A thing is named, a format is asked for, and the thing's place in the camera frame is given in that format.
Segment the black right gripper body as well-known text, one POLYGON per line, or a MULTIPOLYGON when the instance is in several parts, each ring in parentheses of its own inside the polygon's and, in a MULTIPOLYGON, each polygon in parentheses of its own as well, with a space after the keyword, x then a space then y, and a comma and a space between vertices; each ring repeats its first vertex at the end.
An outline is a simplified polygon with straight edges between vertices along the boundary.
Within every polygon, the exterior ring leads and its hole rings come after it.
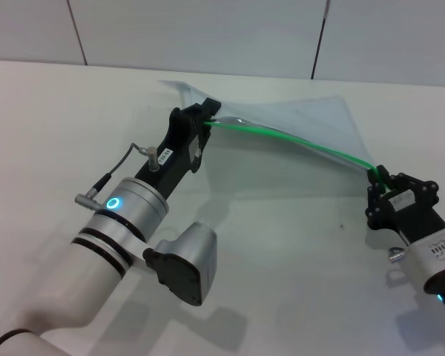
POLYGON ((438 197, 412 189, 390 191, 378 201, 378 229, 389 229, 402 237, 405 243, 414 243, 445 229, 445 221, 433 206, 438 197))

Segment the transparent green-zip document bag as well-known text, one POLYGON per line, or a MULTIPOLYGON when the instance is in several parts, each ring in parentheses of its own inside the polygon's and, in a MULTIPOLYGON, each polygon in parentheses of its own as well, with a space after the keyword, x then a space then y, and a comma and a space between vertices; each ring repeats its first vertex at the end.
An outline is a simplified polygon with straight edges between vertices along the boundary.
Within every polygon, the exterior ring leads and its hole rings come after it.
POLYGON ((373 178, 375 161, 340 96, 265 104, 214 99, 222 106, 213 120, 205 123, 211 128, 294 143, 373 178))

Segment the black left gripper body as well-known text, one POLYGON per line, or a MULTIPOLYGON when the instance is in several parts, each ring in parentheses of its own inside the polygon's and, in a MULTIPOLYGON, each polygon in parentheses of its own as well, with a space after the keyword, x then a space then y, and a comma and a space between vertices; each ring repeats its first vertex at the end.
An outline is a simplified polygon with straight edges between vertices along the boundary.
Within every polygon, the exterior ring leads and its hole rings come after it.
POLYGON ((155 188, 166 200, 179 185, 189 171, 197 171, 191 162, 189 146, 197 138, 195 130, 169 128, 162 143, 157 148, 158 156, 162 156, 165 149, 172 151, 159 170, 152 172, 149 163, 145 163, 137 172, 135 178, 155 188))

